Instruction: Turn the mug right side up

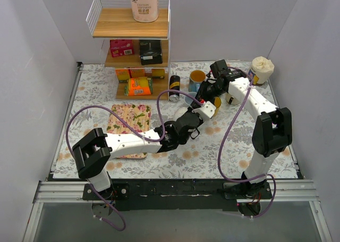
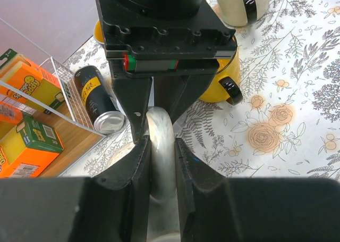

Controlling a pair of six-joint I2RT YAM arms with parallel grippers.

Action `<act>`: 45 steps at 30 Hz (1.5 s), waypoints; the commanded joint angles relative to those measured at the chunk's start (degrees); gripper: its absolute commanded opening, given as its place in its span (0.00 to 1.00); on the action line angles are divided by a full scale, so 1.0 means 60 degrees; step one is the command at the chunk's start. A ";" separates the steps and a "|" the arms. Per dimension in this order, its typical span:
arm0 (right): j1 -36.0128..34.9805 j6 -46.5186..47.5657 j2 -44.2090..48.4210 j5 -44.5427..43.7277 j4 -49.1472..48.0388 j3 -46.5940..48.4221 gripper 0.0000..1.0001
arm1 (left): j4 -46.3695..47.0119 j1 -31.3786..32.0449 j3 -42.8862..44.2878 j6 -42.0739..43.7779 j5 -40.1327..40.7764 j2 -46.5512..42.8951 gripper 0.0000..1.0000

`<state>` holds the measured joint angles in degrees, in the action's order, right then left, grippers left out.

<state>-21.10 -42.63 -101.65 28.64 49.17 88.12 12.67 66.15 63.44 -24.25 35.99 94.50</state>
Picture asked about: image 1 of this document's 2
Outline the yellow mug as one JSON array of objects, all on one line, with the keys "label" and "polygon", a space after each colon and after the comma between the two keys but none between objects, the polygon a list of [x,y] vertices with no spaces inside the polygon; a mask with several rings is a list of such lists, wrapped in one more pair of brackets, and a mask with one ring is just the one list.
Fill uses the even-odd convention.
[{"label": "yellow mug", "polygon": [[214,99],[214,106],[215,106],[215,112],[214,112],[214,116],[216,116],[218,114],[219,108],[222,104],[221,98],[220,97],[215,97]]}]

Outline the blue butterfly ceramic mug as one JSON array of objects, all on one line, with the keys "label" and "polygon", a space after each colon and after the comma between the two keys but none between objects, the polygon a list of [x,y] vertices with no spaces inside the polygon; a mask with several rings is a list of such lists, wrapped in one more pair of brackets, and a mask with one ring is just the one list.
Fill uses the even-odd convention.
[{"label": "blue butterfly ceramic mug", "polygon": [[205,80],[206,74],[201,70],[194,70],[190,73],[189,76],[189,92],[198,92],[201,83]]}]

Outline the grey-blue mug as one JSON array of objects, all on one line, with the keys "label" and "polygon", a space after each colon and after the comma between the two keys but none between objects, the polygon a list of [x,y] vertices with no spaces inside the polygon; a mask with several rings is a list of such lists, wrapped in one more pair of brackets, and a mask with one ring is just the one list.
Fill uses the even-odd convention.
[{"label": "grey-blue mug", "polygon": [[195,103],[196,94],[197,94],[196,92],[188,92],[184,96],[184,101],[187,106],[190,106],[192,103]]}]

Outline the cream ceramic mug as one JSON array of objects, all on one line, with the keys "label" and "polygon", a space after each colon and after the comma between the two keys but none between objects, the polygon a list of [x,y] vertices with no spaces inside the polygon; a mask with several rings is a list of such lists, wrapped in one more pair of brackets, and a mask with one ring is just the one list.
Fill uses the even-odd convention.
[{"label": "cream ceramic mug", "polygon": [[239,101],[229,93],[225,94],[225,100],[229,105],[237,105],[239,103]]}]

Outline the white ceramic mug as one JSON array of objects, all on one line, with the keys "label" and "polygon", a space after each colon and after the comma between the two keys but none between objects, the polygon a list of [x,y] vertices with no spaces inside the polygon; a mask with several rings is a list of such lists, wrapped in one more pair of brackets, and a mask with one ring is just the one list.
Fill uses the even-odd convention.
[{"label": "white ceramic mug", "polygon": [[181,116],[183,116],[185,113],[188,112],[188,108],[187,107],[180,107],[174,114],[173,119],[174,121],[176,121],[178,118],[180,118]]}]

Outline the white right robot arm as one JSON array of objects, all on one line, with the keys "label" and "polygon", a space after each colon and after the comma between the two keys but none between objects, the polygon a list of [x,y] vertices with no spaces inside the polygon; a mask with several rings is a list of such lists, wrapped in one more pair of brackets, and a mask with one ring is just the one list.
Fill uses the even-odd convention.
[{"label": "white right robot arm", "polygon": [[274,160],[292,143],[292,113],[286,107],[280,109],[269,102],[252,87],[243,71],[231,70],[225,60],[214,62],[210,70],[215,82],[202,82],[198,99],[208,103],[229,93],[240,101],[240,108],[246,109],[255,121],[252,134],[254,153],[239,180],[241,194],[246,198],[255,197]]}]

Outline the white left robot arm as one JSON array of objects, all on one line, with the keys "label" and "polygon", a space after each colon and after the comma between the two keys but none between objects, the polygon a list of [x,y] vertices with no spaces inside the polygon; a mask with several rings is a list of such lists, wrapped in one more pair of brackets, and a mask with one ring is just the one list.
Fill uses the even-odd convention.
[{"label": "white left robot arm", "polygon": [[208,116],[197,110],[187,110],[176,121],[167,121],[165,127],[157,127],[141,133],[104,133],[102,128],[92,129],[73,145],[78,176],[87,179],[101,199],[112,196],[111,179],[104,170],[111,158],[140,153],[163,153],[175,150],[187,143]]}]

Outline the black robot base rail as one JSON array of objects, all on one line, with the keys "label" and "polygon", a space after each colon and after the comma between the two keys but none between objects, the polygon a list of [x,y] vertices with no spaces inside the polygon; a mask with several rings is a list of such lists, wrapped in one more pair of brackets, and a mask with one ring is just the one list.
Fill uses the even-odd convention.
[{"label": "black robot base rail", "polygon": [[223,210],[238,211],[238,201],[251,202],[259,213],[260,200],[270,200],[269,182],[260,185],[233,183],[224,179],[113,179],[108,189],[95,194],[89,184],[84,201],[101,197],[119,211],[133,210]]}]

